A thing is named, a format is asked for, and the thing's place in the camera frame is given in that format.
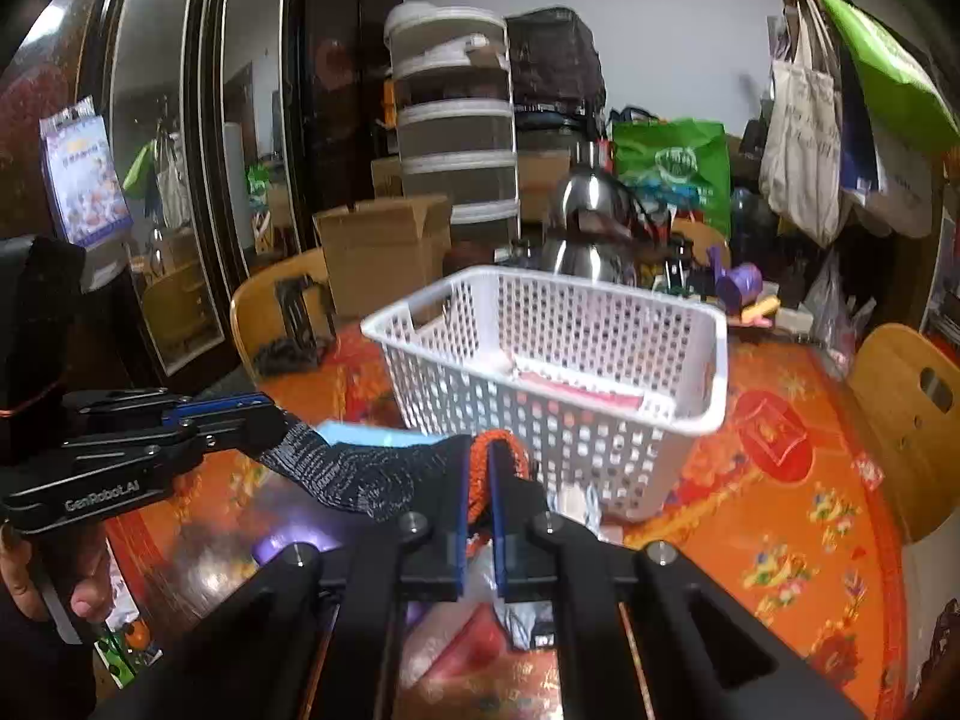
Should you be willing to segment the person's left hand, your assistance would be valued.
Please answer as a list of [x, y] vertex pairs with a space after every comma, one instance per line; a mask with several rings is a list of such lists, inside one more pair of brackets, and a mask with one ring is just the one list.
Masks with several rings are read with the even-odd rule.
[[57, 543], [31, 543], [9, 523], [3, 525], [2, 582], [11, 600], [32, 621], [47, 621], [50, 585], [68, 601], [76, 617], [106, 621], [112, 610], [112, 589], [103, 525], [80, 525], [57, 538]]

